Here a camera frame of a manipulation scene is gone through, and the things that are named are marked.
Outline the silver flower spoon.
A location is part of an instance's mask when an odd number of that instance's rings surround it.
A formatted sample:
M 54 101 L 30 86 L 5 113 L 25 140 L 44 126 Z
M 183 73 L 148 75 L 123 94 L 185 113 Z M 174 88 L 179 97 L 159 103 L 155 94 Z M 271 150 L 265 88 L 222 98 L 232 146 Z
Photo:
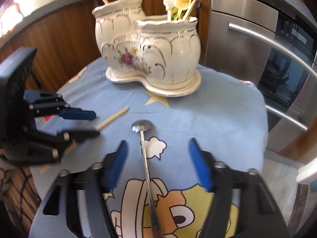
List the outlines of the silver flower spoon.
M 146 143 L 145 143 L 145 134 L 144 132 L 152 128 L 152 123 L 148 120 L 142 119 L 137 120 L 132 124 L 132 130 L 140 134 L 141 147 L 143 154 L 143 167 L 145 171 L 145 178 L 147 183 L 147 192 L 148 192 L 148 204 L 149 204 L 149 214 L 150 214 L 150 224 L 153 237 L 163 237 L 162 228 L 159 223 L 159 217 L 156 213 L 155 204 L 153 200 L 152 187 L 150 183 L 149 168 L 147 162 L 147 153 L 146 153 Z

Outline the yellow green plastic utensil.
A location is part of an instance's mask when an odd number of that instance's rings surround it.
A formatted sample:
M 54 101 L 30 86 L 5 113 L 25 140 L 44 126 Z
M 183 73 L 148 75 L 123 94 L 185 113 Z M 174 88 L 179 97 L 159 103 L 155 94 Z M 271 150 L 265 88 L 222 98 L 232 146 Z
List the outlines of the yellow green plastic utensil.
M 182 14 L 186 11 L 192 0 L 175 0 L 174 2 L 174 12 L 173 12 L 173 20 L 180 20 L 182 18 Z

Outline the blue cartoon cloth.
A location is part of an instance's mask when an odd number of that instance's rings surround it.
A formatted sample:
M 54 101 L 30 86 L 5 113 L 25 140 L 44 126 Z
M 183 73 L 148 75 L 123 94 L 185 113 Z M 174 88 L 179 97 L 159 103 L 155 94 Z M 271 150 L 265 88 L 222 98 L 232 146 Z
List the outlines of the blue cartoon cloth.
M 147 189 L 142 157 L 147 156 L 153 198 L 165 237 L 197 237 L 213 195 L 206 192 L 190 158 L 195 138 L 232 169 L 262 170 L 268 138 L 263 96 L 256 87 L 206 67 L 198 67 L 201 86 L 194 93 L 165 98 L 139 83 L 112 83 L 100 58 L 83 68 L 61 89 L 74 107 L 93 110 L 94 121 L 53 116 L 36 121 L 37 128 L 55 134 L 73 128 L 93 128 L 127 107 L 128 112 L 85 141 L 62 161 L 33 167 L 31 173 L 44 197 L 62 169 L 83 171 L 128 144 L 128 156 L 117 187 L 104 195 L 119 237 L 151 237 Z

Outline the white floral ceramic utensil holder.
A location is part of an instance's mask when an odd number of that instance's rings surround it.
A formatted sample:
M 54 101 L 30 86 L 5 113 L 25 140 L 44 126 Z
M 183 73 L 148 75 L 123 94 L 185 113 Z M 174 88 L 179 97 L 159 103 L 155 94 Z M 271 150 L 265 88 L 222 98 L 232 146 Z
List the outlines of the white floral ceramic utensil holder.
M 182 97 L 201 86 L 198 20 L 146 16 L 143 0 L 117 0 L 93 9 L 98 49 L 114 83 L 139 82 L 164 97 Z

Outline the stainless steel oven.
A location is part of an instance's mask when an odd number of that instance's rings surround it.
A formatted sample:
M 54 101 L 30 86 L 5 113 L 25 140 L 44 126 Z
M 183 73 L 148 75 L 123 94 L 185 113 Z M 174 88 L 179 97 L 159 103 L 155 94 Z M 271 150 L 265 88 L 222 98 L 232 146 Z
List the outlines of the stainless steel oven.
M 266 147 L 280 152 L 316 118 L 316 41 L 299 25 L 256 0 L 211 0 L 204 65 L 262 93 Z

